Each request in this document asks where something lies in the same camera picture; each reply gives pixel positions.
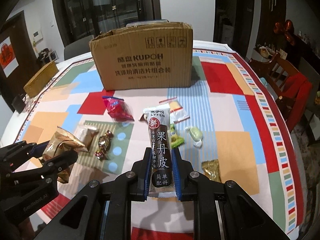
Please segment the black haw roll snack bar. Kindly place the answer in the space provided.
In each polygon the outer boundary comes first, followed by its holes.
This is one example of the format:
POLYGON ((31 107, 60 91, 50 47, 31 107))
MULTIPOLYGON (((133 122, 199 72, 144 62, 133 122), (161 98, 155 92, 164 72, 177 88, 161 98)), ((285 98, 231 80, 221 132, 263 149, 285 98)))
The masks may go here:
POLYGON ((166 103, 143 109, 148 123, 151 144, 151 180, 149 196, 170 198, 175 196, 172 174, 170 106, 166 103))

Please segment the brown gold snack bag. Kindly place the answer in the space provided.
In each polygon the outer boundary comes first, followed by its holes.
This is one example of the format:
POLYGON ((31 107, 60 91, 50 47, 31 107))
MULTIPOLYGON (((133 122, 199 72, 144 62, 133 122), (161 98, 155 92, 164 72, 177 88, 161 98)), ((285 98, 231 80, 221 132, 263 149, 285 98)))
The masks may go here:
POLYGON ((70 150, 74 150, 78 154, 79 152, 87 152, 87 147, 72 133, 57 126, 54 135, 42 154, 42 159, 43 161, 49 161, 70 150))

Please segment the green yellow snack packet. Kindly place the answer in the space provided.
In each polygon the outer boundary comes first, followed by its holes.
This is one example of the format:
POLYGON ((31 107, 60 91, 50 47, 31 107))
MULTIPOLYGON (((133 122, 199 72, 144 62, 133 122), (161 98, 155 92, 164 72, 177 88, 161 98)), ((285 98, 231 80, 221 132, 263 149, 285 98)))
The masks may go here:
POLYGON ((170 125, 170 137, 171 137, 171 147, 176 148, 184 144, 184 138, 179 136, 176 132, 175 125, 170 125))

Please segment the gold foil candy packet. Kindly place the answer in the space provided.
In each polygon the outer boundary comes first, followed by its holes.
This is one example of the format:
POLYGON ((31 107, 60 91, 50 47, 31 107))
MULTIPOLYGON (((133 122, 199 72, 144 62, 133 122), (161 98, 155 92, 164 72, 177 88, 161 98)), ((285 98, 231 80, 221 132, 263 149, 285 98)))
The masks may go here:
POLYGON ((202 162, 201 168, 204 172, 204 175, 207 176, 211 181, 215 181, 219 183, 221 182, 220 167, 219 167, 218 159, 202 162))

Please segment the pale green candy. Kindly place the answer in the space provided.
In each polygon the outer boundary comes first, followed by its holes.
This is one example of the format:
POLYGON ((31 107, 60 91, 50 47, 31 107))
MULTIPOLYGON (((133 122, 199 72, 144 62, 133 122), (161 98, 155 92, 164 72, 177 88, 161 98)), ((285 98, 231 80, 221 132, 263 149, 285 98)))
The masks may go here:
POLYGON ((190 134, 191 138, 193 139, 193 145, 197 148, 201 148, 203 139, 202 132, 196 126, 186 127, 185 130, 190 134))

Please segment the white brown snack packet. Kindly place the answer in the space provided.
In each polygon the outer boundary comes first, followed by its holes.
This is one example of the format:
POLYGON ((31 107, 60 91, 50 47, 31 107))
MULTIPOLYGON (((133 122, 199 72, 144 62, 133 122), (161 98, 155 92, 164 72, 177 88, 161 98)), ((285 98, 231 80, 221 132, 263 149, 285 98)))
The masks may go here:
POLYGON ((73 135, 78 138, 87 148, 91 145, 93 138, 99 133, 92 125, 78 125, 73 135))

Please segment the dark red foil candy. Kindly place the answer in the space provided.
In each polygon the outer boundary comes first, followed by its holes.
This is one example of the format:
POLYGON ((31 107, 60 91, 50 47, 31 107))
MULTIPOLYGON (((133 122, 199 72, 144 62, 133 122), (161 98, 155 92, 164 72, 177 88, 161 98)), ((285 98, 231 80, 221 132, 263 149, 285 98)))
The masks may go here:
POLYGON ((107 130, 98 140, 98 150, 95 152, 95 156, 99 160, 106 159, 106 155, 111 147, 111 139, 113 138, 113 133, 107 130))

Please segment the clear yellow cracker packet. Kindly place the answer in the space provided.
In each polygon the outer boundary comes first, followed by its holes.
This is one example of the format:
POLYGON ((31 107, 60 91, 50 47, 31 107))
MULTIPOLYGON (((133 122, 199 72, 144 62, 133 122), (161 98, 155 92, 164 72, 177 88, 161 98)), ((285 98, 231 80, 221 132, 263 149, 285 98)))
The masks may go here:
POLYGON ((170 123, 178 124, 190 118, 189 114, 179 103, 177 97, 169 98, 159 102, 160 105, 168 104, 170 106, 170 123))

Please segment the black mug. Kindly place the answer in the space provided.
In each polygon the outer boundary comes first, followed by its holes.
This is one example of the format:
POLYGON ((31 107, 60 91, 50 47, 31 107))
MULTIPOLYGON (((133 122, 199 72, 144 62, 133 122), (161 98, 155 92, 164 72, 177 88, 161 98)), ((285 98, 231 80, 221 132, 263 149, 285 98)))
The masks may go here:
POLYGON ((25 94, 18 94, 15 96, 11 105, 18 114, 21 114, 26 107, 25 94))

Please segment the colourful patterned tablecloth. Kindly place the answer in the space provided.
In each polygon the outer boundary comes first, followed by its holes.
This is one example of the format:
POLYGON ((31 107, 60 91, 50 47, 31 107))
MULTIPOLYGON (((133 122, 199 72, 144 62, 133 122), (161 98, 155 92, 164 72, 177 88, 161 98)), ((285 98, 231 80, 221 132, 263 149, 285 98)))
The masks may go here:
POLYGON ((14 114, 1 138, 42 143, 58 127, 76 137, 97 131, 79 154, 59 196, 40 210, 48 222, 91 180, 106 182, 131 169, 152 149, 152 168, 181 157, 202 172, 218 160, 222 181, 236 181, 285 231, 299 237, 304 199, 296 153, 274 97, 252 68, 226 46, 197 41, 187 88, 106 91, 90 53, 58 64, 58 73, 14 114))

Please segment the brown cardboard box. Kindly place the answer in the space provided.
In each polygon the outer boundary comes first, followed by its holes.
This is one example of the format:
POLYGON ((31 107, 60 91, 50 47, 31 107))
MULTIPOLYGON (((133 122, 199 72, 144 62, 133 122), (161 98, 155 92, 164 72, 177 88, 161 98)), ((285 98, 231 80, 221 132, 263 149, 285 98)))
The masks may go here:
POLYGON ((89 42, 105 90, 189 87, 193 29, 157 22, 113 29, 89 42))

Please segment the grey chair left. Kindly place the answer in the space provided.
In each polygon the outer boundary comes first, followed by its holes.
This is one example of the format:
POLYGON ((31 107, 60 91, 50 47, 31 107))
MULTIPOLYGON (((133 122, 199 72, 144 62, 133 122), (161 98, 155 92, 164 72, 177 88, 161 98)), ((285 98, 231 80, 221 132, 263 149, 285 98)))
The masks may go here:
POLYGON ((64 48, 64 59, 68 60, 84 53, 90 52, 89 42, 94 38, 94 35, 89 35, 81 38, 64 48))

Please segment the red wooden chair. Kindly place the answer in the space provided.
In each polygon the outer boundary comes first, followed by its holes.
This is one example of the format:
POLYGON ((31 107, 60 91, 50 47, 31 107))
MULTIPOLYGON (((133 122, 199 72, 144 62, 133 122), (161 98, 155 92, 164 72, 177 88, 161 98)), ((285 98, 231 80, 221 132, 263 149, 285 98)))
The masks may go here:
POLYGON ((304 115, 312 83, 293 64, 282 59, 279 53, 275 53, 267 62, 251 59, 249 65, 277 95, 276 105, 291 132, 304 115))

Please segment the black framed glass door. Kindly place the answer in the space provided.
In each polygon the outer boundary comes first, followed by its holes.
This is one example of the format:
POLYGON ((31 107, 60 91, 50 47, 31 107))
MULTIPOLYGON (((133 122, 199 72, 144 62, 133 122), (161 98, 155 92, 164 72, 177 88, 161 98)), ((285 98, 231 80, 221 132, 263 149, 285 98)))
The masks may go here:
POLYGON ((160 0, 52 0, 64 46, 138 21, 161 19, 160 0))

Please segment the red heart balloons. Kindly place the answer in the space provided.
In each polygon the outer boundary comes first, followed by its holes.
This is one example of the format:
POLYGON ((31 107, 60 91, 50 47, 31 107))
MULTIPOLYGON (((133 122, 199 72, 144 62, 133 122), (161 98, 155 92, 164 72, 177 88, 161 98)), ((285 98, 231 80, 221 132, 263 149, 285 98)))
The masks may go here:
POLYGON ((285 39, 292 46, 295 45, 294 35, 294 26, 291 20, 286 20, 285 22, 276 22, 274 24, 273 32, 275 34, 284 34, 285 39))

